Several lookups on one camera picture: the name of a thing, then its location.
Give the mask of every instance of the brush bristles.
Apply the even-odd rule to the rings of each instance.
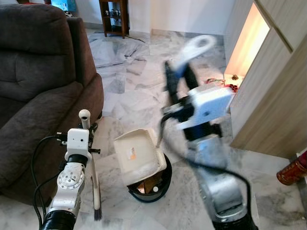
[[[102,214],[101,214],[101,208],[96,210],[94,209],[94,220],[95,221],[100,221],[102,218]]]

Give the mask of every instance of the sofa armrest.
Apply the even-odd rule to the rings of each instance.
[[[82,90],[82,85],[74,81],[43,92],[0,129],[0,187],[9,186],[29,168],[40,139],[57,131]]]
[[[67,22],[75,56],[76,79],[85,87],[96,74],[90,44],[81,18],[68,17]]]

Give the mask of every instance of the light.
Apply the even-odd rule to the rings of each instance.
[[[239,85],[246,76],[270,28],[253,3],[225,70],[226,84]],[[231,80],[236,74],[239,80]]]

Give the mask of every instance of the wooden shelf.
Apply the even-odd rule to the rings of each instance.
[[[109,6],[109,2],[115,2],[113,6]],[[102,15],[103,27],[105,32],[105,37],[107,34],[121,35],[125,38],[126,34],[129,34],[128,28],[128,6],[127,0],[99,0],[100,11]],[[106,16],[106,11],[110,12],[112,9],[119,10],[120,16]],[[121,32],[112,31],[113,20],[120,19],[121,24],[116,26],[121,26]]]

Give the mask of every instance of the black cable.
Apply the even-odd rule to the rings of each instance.
[[[34,161],[35,161],[35,157],[36,157],[36,154],[37,154],[37,150],[38,150],[39,146],[40,146],[44,141],[46,141],[46,140],[48,140],[48,139],[52,139],[52,138],[57,138],[57,137],[56,137],[55,135],[52,135],[52,136],[48,136],[48,137],[45,137],[45,138],[41,139],[41,140],[39,141],[38,145],[36,146],[36,148],[35,148],[35,150],[34,150],[34,153],[33,153],[33,155],[32,155],[32,158],[31,158],[31,174],[32,174],[32,178],[33,178],[33,181],[34,181],[34,184],[35,184],[36,187],[38,187],[38,183],[37,183],[37,179],[36,179],[36,176],[35,176],[35,173],[34,173]],[[41,202],[41,204],[42,204],[43,217],[45,217],[45,215],[46,215],[46,207],[45,207],[45,203],[44,203],[44,200],[43,200],[43,196],[42,196],[40,190],[38,190],[38,196],[39,196],[40,202]],[[40,213],[39,213],[38,209],[35,210],[35,211],[36,211],[37,216],[40,216]]]
[[[166,114],[162,117],[161,122],[160,122],[160,137],[159,140],[162,139],[163,136],[163,132],[164,132],[164,127],[165,127],[165,122],[171,118],[171,114]],[[179,153],[177,153],[176,150],[174,150],[174,148],[171,146],[171,144],[169,143],[169,141],[167,139],[164,139],[164,142],[167,144],[167,146],[177,155],[181,156]],[[240,174],[236,173],[236,172],[232,172],[230,170],[227,169],[223,169],[223,168],[219,168],[219,167],[215,167],[215,166],[210,166],[210,165],[206,165],[206,164],[202,164],[202,163],[195,163],[192,160],[190,160],[189,158],[185,158],[187,160],[187,162],[190,163],[191,166],[198,168],[198,167],[202,167],[204,169],[210,169],[216,172],[220,172],[220,173],[227,173],[230,174],[238,179],[240,179],[241,181],[243,181],[246,185],[246,190],[247,190],[247,209],[248,209],[248,214],[250,216],[250,218],[252,218],[251,215],[251,186],[250,183],[248,182],[248,180],[241,176]]]
[[[37,213],[37,217],[38,217],[38,221],[39,221],[39,229],[41,229],[43,221],[42,221],[42,217],[39,213],[37,204],[36,204],[36,195],[37,193],[39,193],[39,189],[45,185],[46,183],[48,183],[49,181],[52,181],[53,179],[57,178],[59,176],[60,172],[58,172],[56,175],[54,175],[53,177],[49,178],[48,180],[44,181],[43,183],[41,183],[39,186],[36,187],[34,194],[33,194],[33,207],[35,209],[35,212]]]

